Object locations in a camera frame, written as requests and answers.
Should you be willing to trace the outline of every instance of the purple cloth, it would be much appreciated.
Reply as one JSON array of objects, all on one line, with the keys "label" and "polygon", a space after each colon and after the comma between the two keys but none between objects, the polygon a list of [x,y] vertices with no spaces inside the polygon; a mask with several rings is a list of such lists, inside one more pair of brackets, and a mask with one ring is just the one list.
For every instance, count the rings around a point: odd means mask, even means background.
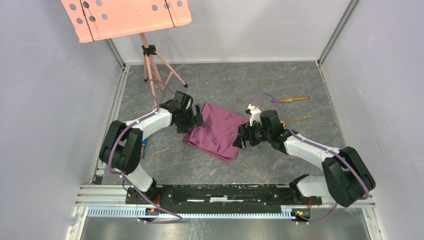
[{"label": "purple cloth", "polygon": [[205,103],[201,110],[204,127],[193,128],[184,138],[184,142],[214,156],[224,163],[235,159],[239,148],[233,146],[239,125],[249,120],[230,111]]}]

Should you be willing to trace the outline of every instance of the gray wall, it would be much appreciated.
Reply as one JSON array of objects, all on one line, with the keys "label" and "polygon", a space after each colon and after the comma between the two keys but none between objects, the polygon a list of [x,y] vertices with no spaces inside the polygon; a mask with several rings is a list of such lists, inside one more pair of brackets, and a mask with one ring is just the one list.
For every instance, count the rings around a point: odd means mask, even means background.
[{"label": "gray wall", "polygon": [[[317,60],[348,3],[188,0],[191,23],[148,32],[146,36],[169,62]],[[138,34],[113,41],[124,61],[143,62]]]},{"label": "gray wall", "polygon": [[362,0],[323,64],[349,145],[376,180],[388,239],[422,239],[424,1]]},{"label": "gray wall", "polygon": [[0,239],[63,239],[120,70],[105,42],[78,42],[61,1],[1,6]]}]

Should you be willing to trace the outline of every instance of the pink music stand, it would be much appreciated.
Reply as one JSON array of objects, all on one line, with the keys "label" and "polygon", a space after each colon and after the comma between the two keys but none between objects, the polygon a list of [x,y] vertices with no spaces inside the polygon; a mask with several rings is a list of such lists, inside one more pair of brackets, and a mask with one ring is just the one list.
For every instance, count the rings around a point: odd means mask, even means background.
[{"label": "pink music stand", "polygon": [[169,68],[165,83],[156,86],[150,82],[153,95],[155,87],[165,89],[172,75],[188,87],[187,83],[169,65],[164,57],[149,45],[145,32],[183,26],[192,21],[187,0],[61,0],[75,27],[80,43],[140,34],[143,42],[144,80],[162,82],[154,55]]}]

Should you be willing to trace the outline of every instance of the black wire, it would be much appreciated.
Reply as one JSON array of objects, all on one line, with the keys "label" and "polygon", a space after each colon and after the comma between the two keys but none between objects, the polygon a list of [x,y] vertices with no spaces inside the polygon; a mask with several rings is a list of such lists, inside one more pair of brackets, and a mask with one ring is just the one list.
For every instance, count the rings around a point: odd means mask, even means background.
[{"label": "black wire", "polygon": [[89,21],[87,20],[86,11],[84,11],[83,2],[81,0],[79,0],[79,3],[81,4],[82,14],[84,15],[85,22],[87,23],[88,30],[90,31],[91,39],[93,40],[93,42],[95,42],[93,34],[92,34],[92,30],[91,30],[90,25],[89,25]]},{"label": "black wire", "polygon": [[122,180],[122,187],[128,193],[128,189],[125,188],[124,183],[125,183],[125,180]]},{"label": "black wire", "polygon": [[173,25],[173,27],[175,28],[174,20],[172,19],[171,10],[170,10],[171,5],[170,5],[170,4],[168,4],[167,0],[165,0],[165,4],[166,4],[166,8],[168,9],[169,16],[171,17],[172,25]]}]

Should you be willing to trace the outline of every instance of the black elastic band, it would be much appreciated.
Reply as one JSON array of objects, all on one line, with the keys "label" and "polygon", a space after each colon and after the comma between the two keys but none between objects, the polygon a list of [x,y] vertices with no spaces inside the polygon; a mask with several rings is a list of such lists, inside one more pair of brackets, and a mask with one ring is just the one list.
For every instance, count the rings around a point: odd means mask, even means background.
[{"label": "black elastic band", "polygon": [[81,4],[82,14],[84,15],[85,22],[87,23],[88,30],[90,31],[91,39],[93,40],[93,42],[95,42],[93,34],[92,34],[92,30],[91,30],[90,25],[89,25],[89,21],[87,20],[86,12],[84,11],[83,2],[81,0],[79,0],[79,3]]},{"label": "black elastic band", "polygon": [[173,25],[173,27],[175,28],[174,20],[172,19],[171,10],[170,10],[171,5],[170,5],[170,4],[168,4],[167,0],[165,0],[165,5],[166,5],[166,8],[168,9],[169,16],[171,17],[172,25]]}]

